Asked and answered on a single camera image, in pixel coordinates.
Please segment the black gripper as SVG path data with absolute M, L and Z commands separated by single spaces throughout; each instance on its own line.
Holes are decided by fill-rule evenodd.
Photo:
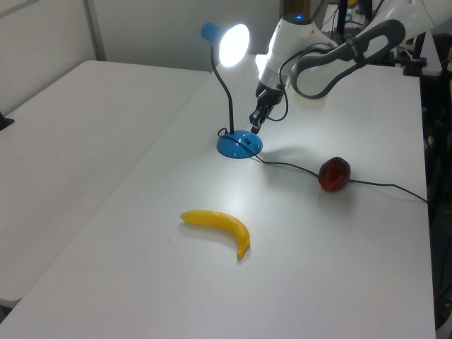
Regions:
M 282 101 L 284 91 L 280 88 L 270 88 L 259 81 L 255 94 L 257 98 L 256 109 L 250 114 L 249 121 L 251 132 L 259 133 L 274 106 Z

